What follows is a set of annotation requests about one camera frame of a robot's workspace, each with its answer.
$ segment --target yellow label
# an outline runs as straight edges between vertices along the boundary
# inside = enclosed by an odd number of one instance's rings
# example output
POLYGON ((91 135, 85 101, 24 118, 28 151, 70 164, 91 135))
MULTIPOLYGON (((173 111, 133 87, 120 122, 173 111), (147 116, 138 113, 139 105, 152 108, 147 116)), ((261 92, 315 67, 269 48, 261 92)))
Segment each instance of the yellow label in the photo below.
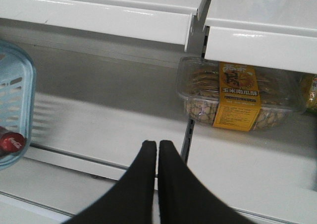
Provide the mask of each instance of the yellow label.
POLYGON ((214 127, 250 131, 261 109, 253 66, 221 62, 219 105, 214 127))

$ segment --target blue plastic basket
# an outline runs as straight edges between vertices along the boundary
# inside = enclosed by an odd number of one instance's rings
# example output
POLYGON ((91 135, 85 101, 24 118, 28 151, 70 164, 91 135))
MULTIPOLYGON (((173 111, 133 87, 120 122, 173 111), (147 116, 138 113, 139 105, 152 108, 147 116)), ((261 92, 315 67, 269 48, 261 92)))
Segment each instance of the blue plastic basket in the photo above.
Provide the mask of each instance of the blue plastic basket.
POLYGON ((30 146, 35 79, 31 58, 21 48, 0 40, 0 126, 26 138, 21 151, 0 158, 0 170, 17 162, 30 146))

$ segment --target store shelf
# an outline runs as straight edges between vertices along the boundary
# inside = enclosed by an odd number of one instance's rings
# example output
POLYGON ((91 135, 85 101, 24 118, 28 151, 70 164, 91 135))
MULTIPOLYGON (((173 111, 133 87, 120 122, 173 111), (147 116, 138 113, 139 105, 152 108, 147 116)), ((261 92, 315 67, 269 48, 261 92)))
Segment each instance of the store shelf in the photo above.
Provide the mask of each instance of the store shelf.
POLYGON ((0 18, 187 46, 207 0, 0 0, 0 18))
POLYGON ((211 0, 206 58, 316 73, 317 0, 211 0))
POLYGON ((195 124, 188 166, 229 206, 273 223, 317 220, 316 117, 249 133, 195 124))
POLYGON ((144 140, 181 151, 187 118, 175 68, 19 45, 38 75, 26 157, 118 180, 144 140))

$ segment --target red can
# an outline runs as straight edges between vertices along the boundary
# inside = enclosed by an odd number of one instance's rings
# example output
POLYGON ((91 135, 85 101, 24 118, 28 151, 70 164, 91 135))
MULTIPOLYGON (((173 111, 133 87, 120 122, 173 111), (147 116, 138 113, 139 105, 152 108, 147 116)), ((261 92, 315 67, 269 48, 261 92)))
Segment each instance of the red can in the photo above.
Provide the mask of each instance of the red can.
POLYGON ((25 138, 20 133, 9 131, 0 126, 0 151, 14 153, 22 150, 24 146, 25 138))

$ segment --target plastic food container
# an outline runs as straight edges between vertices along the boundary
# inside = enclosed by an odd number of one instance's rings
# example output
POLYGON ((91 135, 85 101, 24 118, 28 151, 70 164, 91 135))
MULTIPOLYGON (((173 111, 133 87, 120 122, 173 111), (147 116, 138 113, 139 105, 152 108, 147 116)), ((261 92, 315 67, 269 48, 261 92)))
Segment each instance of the plastic food container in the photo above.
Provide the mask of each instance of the plastic food container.
POLYGON ((22 150, 0 154, 0 170, 17 162, 30 145, 35 76, 30 57, 0 40, 0 126, 26 138, 22 150))
MULTIPOLYGON (((252 130, 281 124, 292 112, 303 111, 299 89, 284 70, 254 67, 261 96, 261 110, 252 130)), ((212 126, 219 104, 219 62, 197 57, 181 59, 177 92, 187 115, 212 126)))

